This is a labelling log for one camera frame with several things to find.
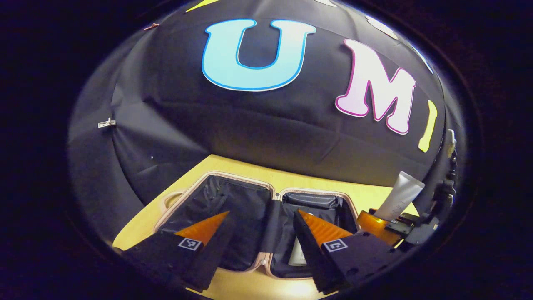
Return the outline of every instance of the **toiletry tube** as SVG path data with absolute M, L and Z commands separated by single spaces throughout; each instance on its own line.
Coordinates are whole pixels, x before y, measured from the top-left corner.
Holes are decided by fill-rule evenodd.
M 303 255 L 302 246 L 298 238 L 294 241 L 293 252 L 290 254 L 289 266 L 307 266 L 305 256 Z
M 416 180 L 413 176 L 401 171 L 385 202 L 376 210 L 374 216 L 392 221 L 400 216 L 418 194 L 425 184 Z

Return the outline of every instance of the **open suitcase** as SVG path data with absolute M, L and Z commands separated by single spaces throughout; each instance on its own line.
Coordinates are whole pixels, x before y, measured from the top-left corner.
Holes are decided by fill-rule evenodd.
M 275 191 L 266 182 L 219 171 L 205 173 L 181 195 L 167 194 L 162 202 L 172 204 L 158 220 L 154 232 L 177 232 L 232 211 L 237 226 L 219 267 L 250 272 L 264 265 L 267 274 L 277 279 L 311 277 L 308 266 L 289 265 L 296 239 L 293 217 L 297 209 L 352 233 L 358 230 L 355 207 L 342 192 L 297 187 Z

